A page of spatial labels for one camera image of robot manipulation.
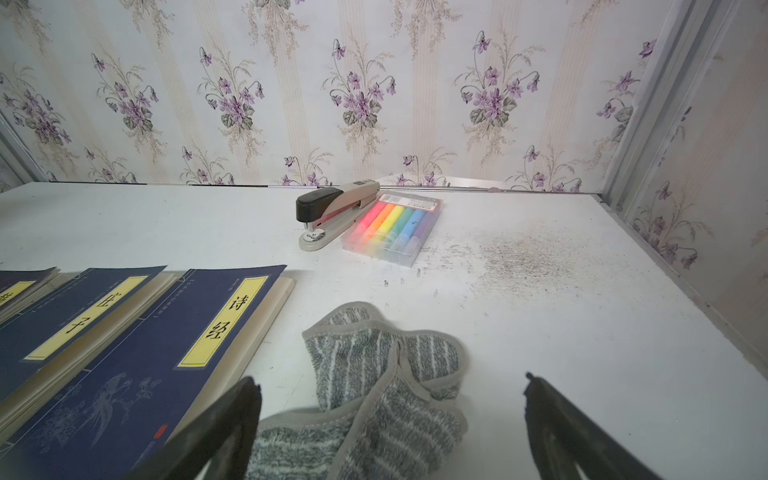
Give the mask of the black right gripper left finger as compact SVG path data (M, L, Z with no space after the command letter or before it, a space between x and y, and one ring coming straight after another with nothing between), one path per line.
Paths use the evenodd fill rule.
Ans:
M239 380L128 479L243 479L260 419L262 391Z

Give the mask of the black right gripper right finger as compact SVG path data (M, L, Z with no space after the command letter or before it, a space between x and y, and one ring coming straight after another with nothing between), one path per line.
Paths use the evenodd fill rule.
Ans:
M528 372L525 420L542 479L657 479L547 380Z

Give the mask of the grey striped cleaning cloth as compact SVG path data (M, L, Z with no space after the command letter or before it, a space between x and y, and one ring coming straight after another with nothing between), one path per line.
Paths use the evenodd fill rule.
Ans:
M468 360L456 338L397 329L367 302L337 307L302 337L318 406L260 421L246 478L423 479L460 444Z

